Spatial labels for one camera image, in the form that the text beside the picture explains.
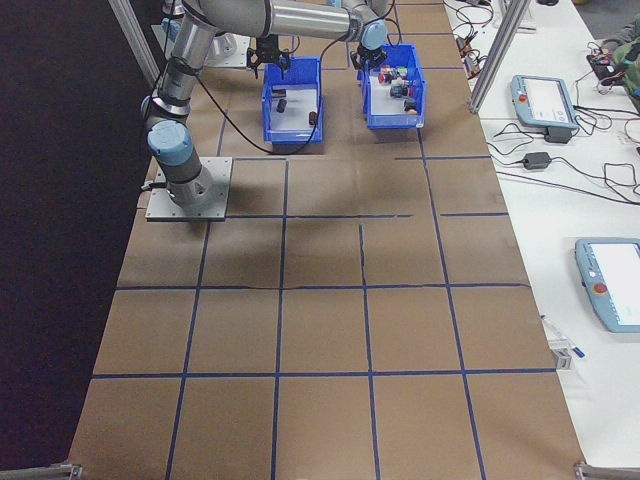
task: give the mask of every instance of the brown cardboard surface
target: brown cardboard surface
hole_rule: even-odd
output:
[[[466,368],[553,368],[528,287],[454,288]]]
[[[375,477],[366,378],[280,382],[278,480]]]
[[[451,282],[527,284],[508,216],[441,216],[439,223]]]
[[[444,6],[395,10],[429,67],[419,131],[366,128],[353,45],[327,53],[324,141],[295,155],[254,149],[194,91],[198,151],[236,157],[230,217],[138,212],[72,449],[89,480],[572,478],[582,455]],[[204,81],[271,149],[262,81]]]
[[[368,300],[374,370],[460,368],[444,288],[370,290]]]
[[[375,386],[382,478],[481,478],[459,377],[386,377]]]
[[[405,35],[402,41],[413,43],[420,58],[422,68],[460,68],[462,60],[451,33],[439,35]]]
[[[367,222],[364,255],[369,285],[444,281],[435,228],[429,217]]]
[[[181,372],[194,298],[192,290],[116,292],[94,372]]]
[[[489,158],[430,160],[438,213],[499,213],[507,206]]]
[[[231,218],[211,225],[203,285],[277,288],[282,220]]]
[[[487,478],[575,478],[582,453],[554,373],[469,378]]]
[[[451,25],[443,5],[396,5],[402,33],[449,33]]]
[[[422,141],[427,157],[487,156],[477,115],[469,113],[471,96],[464,70],[425,70],[429,100]]]
[[[358,227],[351,220],[289,220],[285,248],[285,288],[361,284]]]
[[[149,223],[138,210],[119,286],[195,285],[202,257],[202,223]]]
[[[273,388],[264,378],[189,380],[172,478],[269,478]]]
[[[275,290],[200,292],[189,371],[273,372],[277,326]]]
[[[235,159],[227,215],[282,215],[284,176],[284,159]]]
[[[362,291],[288,291],[282,312],[282,371],[367,370]]]
[[[92,380],[69,453],[93,480],[164,478],[177,379]]]

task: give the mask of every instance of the metal base plate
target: metal base plate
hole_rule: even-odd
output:
[[[223,221],[227,214],[229,184],[231,182],[231,157],[201,157],[203,168],[213,178],[213,201],[188,212],[173,203],[166,188],[154,188],[149,198],[146,218],[149,222],[193,222],[200,220]],[[164,182],[162,170],[158,169],[155,182]]]
[[[166,38],[166,34],[164,30],[162,30],[162,25],[151,25],[151,30],[153,30],[153,34],[156,36],[158,43],[160,43],[160,47],[164,47],[164,40]],[[230,55],[226,58],[220,59],[217,62],[207,59],[204,62],[206,67],[216,67],[216,68],[246,68],[247,67],[247,48],[251,44],[251,39],[249,37],[245,37],[243,35],[233,35],[236,39],[236,45],[238,48],[236,49],[233,55]],[[173,50],[173,42],[171,39],[167,42],[167,60],[171,56],[171,51]]]

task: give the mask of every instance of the wire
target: wire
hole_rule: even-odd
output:
[[[343,40],[343,38],[337,38],[335,40],[333,40],[331,43],[329,43],[324,50],[322,50],[322,53],[320,54],[320,71],[322,72],[322,60],[324,59],[325,54],[327,53],[327,51],[329,50],[329,48],[331,48],[333,45],[335,45],[336,43],[338,43],[339,41]],[[186,68],[186,69],[190,69],[191,67],[189,67],[184,60],[182,59],[178,59],[178,61],[180,61],[183,65],[182,67]],[[218,103],[218,101],[215,99],[215,97],[213,96],[213,94],[209,91],[209,89],[207,88],[207,86],[202,82],[202,80],[200,79],[199,76],[195,76],[198,83],[200,84],[200,86],[204,89],[205,93],[207,94],[207,96],[209,97],[209,99],[214,103],[214,105],[218,108],[218,110],[220,111],[220,113],[222,114],[222,116],[227,120],[227,122],[229,122],[229,124],[236,130],[236,132],[238,132],[238,134],[244,138],[247,143],[249,143],[250,145],[252,145],[253,147],[257,148],[258,150],[260,150],[261,152],[264,152],[266,154],[269,155],[284,155],[284,156],[290,156],[290,155],[295,155],[296,153],[302,151],[302,149],[304,149],[307,145],[309,145],[309,143],[311,143],[311,140],[313,139],[313,136],[315,135],[316,129],[318,128],[318,122],[320,121],[320,114],[322,111],[322,83],[320,84],[320,91],[319,91],[319,97],[320,100],[318,102],[318,117],[317,117],[317,121],[315,122],[315,124],[313,125],[313,128],[311,129],[311,133],[309,134],[309,138],[307,139],[307,141],[305,143],[303,143],[301,146],[297,147],[296,149],[292,150],[291,152],[276,152],[274,150],[269,150],[267,148],[264,148],[260,145],[258,145],[256,142],[254,142],[253,140],[251,140],[241,129],[240,127],[238,127],[236,125],[236,123],[229,117],[229,115],[227,114],[227,112],[222,108],[222,106]]]
[[[362,25],[362,28],[366,27],[367,25],[372,24],[373,22],[377,22],[378,20],[385,20],[393,11],[393,9],[396,6],[396,0],[391,0],[391,6],[389,7],[389,9],[385,12],[384,15],[379,16],[378,18],[374,18],[373,20],[369,20],[367,23],[365,23],[364,25]]]
[[[629,140],[631,140],[633,143],[640,143],[640,139],[637,139],[633,136],[631,136],[631,134],[629,133],[629,123],[631,122],[636,122],[640,119],[638,118],[630,118],[629,120],[627,120],[626,122],[624,122],[624,134],[627,136],[627,138]]]
[[[513,132],[507,132],[507,131],[506,131],[506,130],[507,130],[507,128],[509,128],[509,127],[511,127],[511,126],[515,127],[515,128],[516,128],[516,130],[515,130],[515,131],[513,131]],[[524,136],[527,138],[527,140],[526,140],[526,141],[519,143],[518,145],[516,145],[515,147],[513,147],[513,148],[512,148],[511,150],[509,150],[508,152],[503,152],[503,151],[501,151],[498,147],[496,147],[493,143],[487,142],[487,145],[489,145],[491,148],[493,148],[493,149],[494,149],[496,152],[498,152],[500,155],[502,155],[502,156],[506,157],[506,156],[508,156],[508,155],[511,155],[513,152],[515,152],[518,148],[520,148],[520,147],[522,147],[522,146],[524,146],[524,145],[528,145],[528,144],[532,143],[532,142],[533,142],[533,140],[534,140],[534,137],[533,137],[534,135],[544,135],[544,133],[541,133],[541,132],[526,132],[526,131],[522,130],[522,129],[518,126],[518,124],[511,122],[511,123],[507,123],[507,124],[502,128],[502,130],[500,130],[498,133],[496,133],[496,134],[493,136],[493,138],[500,137],[500,136],[502,136],[502,135],[524,135]]]
[[[517,175],[515,173],[509,173],[509,172],[501,172],[499,170],[497,170],[496,173],[498,175],[504,175],[506,177],[520,178],[522,180],[527,180],[529,182],[540,183],[542,185],[548,185],[550,187],[556,187],[556,188],[560,188],[560,189],[563,189],[563,190],[569,190],[569,191],[576,192],[576,193],[582,193],[584,195],[589,195],[589,196],[592,196],[592,197],[601,198],[603,200],[608,200],[608,201],[614,202],[614,203],[623,203],[623,204],[626,204],[626,205],[640,205],[640,202],[636,202],[636,201],[632,201],[632,200],[619,200],[617,198],[607,197],[606,195],[600,195],[599,193],[590,192],[588,190],[583,190],[581,188],[572,187],[570,185],[563,185],[561,183],[547,182],[546,180],[540,180],[539,178],[526,177],[524,175]]]

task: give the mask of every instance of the dark background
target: dark background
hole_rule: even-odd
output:
[[[145,29],[161,20],[160,0],[132,4]],[[138,147],[149,87],[109,3],[6,7],[0,470],[67,457],[149,161]]]

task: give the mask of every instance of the blue plastic bin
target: blue plastic bin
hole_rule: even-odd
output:
[[[274,89],[287,90],[287,106],[282,113],[276,111],[279,99],[273,98]],[[309,90],[315,90],[315,102],[311,101],[311,106],[305,108],[311,95]],[[291,58],[291,68],[284,72],[284,76],[277,65],[267,64],[262,87],[262,125],[265,142],[275,145],[306,143],[313,131],[313,126],[309,125],[309,112],[318,113],[320,90],[319,57]],[[305,100],[298,100],[296,95],[300,96],[303,92]],[[323,110],[320,108],[317,126],[309,143],[322,142]]]
[[[424,114],[427,102],[427,82],[424,79],[422,73],[422,67],[420,66],[420,59],[416,48],[411,43],[401,43],[395,45],[383,45],[384,50],[387,52],[387,59],[385,60],[385,66],[389,67],[406,67],[407,68],[407,80],[411,83],[414,89],[413,99],[416,101],[416,114],[404,113],[404,102],[401,99],[393,99],[398,104],[397,112],[394,113],[376,113],[375,108],[372,108],[372,89],[374,95],[380,95],[380,87],[377,85],[377,75],[380,72],[380,68],[376,68],[367,72],[358,72],[358,81],[362,88],[363,106],[362,111],[367,117],[367,127],[371,129],[378,128],[421,128],[424,126]]]

